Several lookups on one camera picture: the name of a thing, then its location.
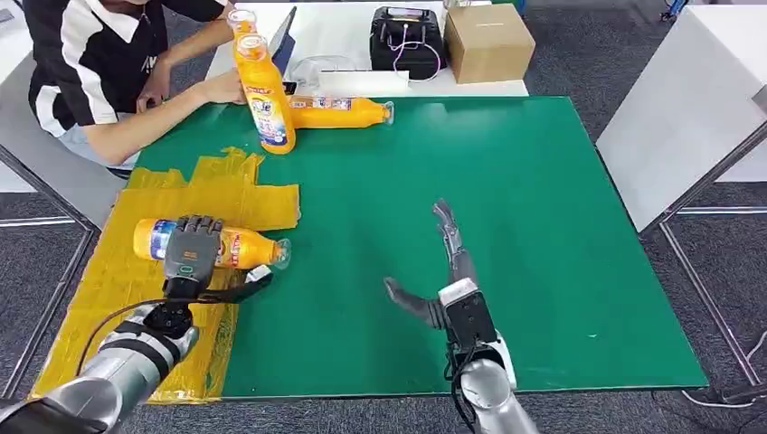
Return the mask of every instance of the green mat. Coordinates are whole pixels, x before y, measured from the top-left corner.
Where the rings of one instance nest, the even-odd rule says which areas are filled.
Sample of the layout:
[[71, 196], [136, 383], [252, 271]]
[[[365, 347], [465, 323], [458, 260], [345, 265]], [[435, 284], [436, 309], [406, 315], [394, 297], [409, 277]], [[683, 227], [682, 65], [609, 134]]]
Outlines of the green mat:
[[[705, 376], [566, 98], [395, 99], [393, 126], [308, 130], [259, 184], [300, 184], [293, 258], [241, 306], [225, 397], [448, 392], [442, 332], [382, 279], [435, 296], [452, 206], [523, 391], [697, 386]], [[138, 162], [188, 176], [261, 152], [246, 108], [208, 106]]]

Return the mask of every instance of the yellow plastic sheet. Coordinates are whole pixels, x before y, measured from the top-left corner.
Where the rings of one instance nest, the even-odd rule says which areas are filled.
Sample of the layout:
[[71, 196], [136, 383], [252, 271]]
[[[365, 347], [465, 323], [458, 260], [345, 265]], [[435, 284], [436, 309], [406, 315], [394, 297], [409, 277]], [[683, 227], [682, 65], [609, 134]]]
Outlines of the yellow plastic sheet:
[[[296, 227], [298, 186], [255, 185], [263, 157], [246, 156], [234, 147], [224, 151], [225, 157], [200, 157], [188, 184], [176, 170], [160, 173], [138, 168], [131, 176], [83, 273], [32, 396], [41, 396], [73, 378], [85, 341], [104, 316], [132, 303], [162, 297], [161, 262], [140, 259], [133, 253], [133, 230], [139, 220], [175, 219], [197, 213], [255, 231]], [[240, 271], [216, 269], [210, 288], [228, 288], [241, 283], [242, 278]], [[202, 402], [221, 396], [237, 307], [191, 305], [190, 309], [200, 339], [150, 402]], [[88, 357], [95, 354], [98, 342], [122, 319], [115, 318], [101, 329]]]

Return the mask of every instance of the bottle label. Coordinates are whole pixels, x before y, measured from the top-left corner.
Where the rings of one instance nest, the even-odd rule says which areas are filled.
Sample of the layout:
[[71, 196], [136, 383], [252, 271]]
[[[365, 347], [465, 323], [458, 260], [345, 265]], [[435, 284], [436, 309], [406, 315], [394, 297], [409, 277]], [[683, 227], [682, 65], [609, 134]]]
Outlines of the bottle label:
[[237, 268], [240, 265], [240, 234], [228, 232], [229, 237], [221, 234], [221, 248], [218, 250], [216, 265]]
[[149, 236], [149, 255], [152, 259], [162, 260], [166, 258], [167, 242], [170, 234], [175, 229], [175, 222], [170, 220], [158, 220]]
[[284, 146], [288, 143], [285, 133], [285, 120], [279, 110], [279, 105], [270, 98], [271, 89], [245, 88], [245, 96], [259, 130], [261, 141], [268, 145]]
[[349, 111], [352, 109], [351, 98], [293, 97], [290, 106], [294, 109], [331, 109]]

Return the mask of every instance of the metal table leg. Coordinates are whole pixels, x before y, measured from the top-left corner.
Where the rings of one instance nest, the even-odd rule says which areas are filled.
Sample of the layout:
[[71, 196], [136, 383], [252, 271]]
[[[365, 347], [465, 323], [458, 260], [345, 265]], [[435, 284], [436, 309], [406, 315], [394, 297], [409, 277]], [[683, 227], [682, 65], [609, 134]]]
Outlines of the metal table leg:
[[697, 275], [693, 265], [690, 263], [687, 255], [682, 250], [682, 247], [679, 244], [676, 236], [674, 236], [674, 233], [668, 226], [668, 221], [675, 215], [737, 215], [767, 213], [767, 206], [687, 207], [687, 205], [689, 205], [695, 198], [697, 198], [697, 196], [701, 194], [701, 192], [703, 192], [706, 187], [711, 186], [717, 179], [719, 179], [720, 176], [724, 174], [724, 172], [729, 170], [744, 156], [746, 156], [749, 152], [754, 150], [758, 145], [765, 141], [767, 141], [767, 121], [763, 122], [759, 127], [757, 127], [752, 132], [752, 134], [750, 134], [738, 146], [736, 146], [735, 149], [730, 152], [730, 154], [728, 154], [724, 159], [722, 159], [722, 161], [719, 162], [719, 164], [715, 165], [708, 173], [702, 176], [698, 182], [693, 184], [684, 194], [679, 197], [679, 199], [672, 203], [640, 234], [640, 236], [642, 234], [646, 234], [655, 229], [656, 226], [658, 226], [663, 232], [663, 235], [668, 240], [671, 248], [674, 250], [674, 253], [677, 255], [677, 258], [681, 262], [682, 267], [685, 269], [687, 276], [695, 287], [698, 296], [701, 298], [701, 301], [703, 301], [706, 309], [708, 310], [709, 315], [714, 319], [716, 328], [718, 328], [719, 332], [722, 333], [722, 336], [727, 342], [727, 346], [729, 346], [730, 351], [733, 353], [733, 356], [737, 360], [738, 365], [740, 365], [743, 374], [748, 379], [748, 386], [723, 391], [722, 394], [724, 401], [733, 404], [750, 402], [753, 398], [767, 394], [767, 383], [762, 382], [762, 380], [759, 378], [759, 375], [757, 375], [756, 371], [753, 369], [751, 362], [745, 356], [743, 348], [741, 348], [740, 344], [738, 344], [737, 340], [735, 339], [733, 331], [724, 320], [724, 317], [719, 311], [719, 307], [716, 305], [716, 302], [714, 302], [711, 294], [703, 285], [703, 282]]
[[11, 373], [11, 377], [8, 379], [8, 383], [3, 388], [0, 399], [11, 400], [14, 394], [18, 390], [19, 384], [24, 377], [29, 364], [32, 361], [33, 355], [38, 350], [40, 342], [48, 329], [48, 326], [53, 320], [53, 316], [60, 304], [64, 300], [67, 288], [70, 286], [72, 278], [80, 267], [80, 264], [85, 260], [85, 254], [88, 251], [88, 246], [91, 241], [97, 239], [100, 235], [99, 228], [88, 220], [84, 215], [77, 211], [71, 203], [67, 202], [58, 193], [56, 193], [42, 178], [33, 173], [24, 163], [22, 163], [13, 154], [8, 152], [3, 146], [0, 146], [0, 162], [5, 163], [14, 172], [22, 177], [29, 185], [34, 187], [38, 192], [45, 194], [48, 199], [59, 207], [66, 217], [53, 217], [48, 219], [23, 219], [23, 222], [19, 221], [0, 221], [0, 228], [4, 227], [2, 223], [5, 223], [5, 227], [18, 227], [18, 226], [32, 226], [40, 224], [61, 224], [65, 222], [76, 222], [83, 229], [82, 238], [74, 254], [70, 258], [70, 262], [67, 268], [64, 270], [61, 278], [59, 279], [56, 289], [53, 291], [51, 298], [48, 300], [48, 304], [43, 310], [43, 314], [35, 326], [32, 335], [27, 340], [26, 346], [22, 351], [19, 361], [16, 363], [14, 371]]

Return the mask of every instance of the cardboard box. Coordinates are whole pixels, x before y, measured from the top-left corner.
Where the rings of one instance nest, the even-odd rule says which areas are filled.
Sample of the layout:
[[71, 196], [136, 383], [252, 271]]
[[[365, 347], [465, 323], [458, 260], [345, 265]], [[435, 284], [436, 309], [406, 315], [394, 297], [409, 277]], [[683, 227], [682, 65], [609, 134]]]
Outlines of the cardboard box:
[[522, 80], [535, 48], [514, 5], [451, 7], [445, 42], [461, 84]]

